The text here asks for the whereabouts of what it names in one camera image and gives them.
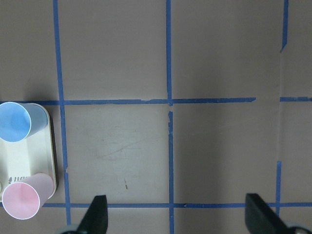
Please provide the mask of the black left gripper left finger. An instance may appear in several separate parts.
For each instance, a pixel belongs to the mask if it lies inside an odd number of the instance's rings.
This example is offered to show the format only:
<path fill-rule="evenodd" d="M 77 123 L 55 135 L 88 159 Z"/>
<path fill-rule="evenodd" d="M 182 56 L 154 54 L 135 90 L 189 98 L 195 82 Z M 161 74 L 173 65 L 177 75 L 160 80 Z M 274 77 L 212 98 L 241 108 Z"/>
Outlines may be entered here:
<path fill-rule="evenodd" d="M 80 222 L 78 234 L 105 234 L 108 230 L 108 207 L 106 195 L 94 197 Z"/>

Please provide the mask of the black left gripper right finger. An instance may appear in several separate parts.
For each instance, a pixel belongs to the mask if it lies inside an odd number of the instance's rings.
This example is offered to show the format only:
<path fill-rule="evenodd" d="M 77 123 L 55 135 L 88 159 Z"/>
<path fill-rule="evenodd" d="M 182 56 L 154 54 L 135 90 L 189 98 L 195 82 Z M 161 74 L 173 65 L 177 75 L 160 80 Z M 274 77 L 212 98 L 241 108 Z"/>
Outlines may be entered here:
<path fill-rule="evenodd" d="M 245 196 L 245 224 L 251 234 L 293 233 L 258 194 Z"/>

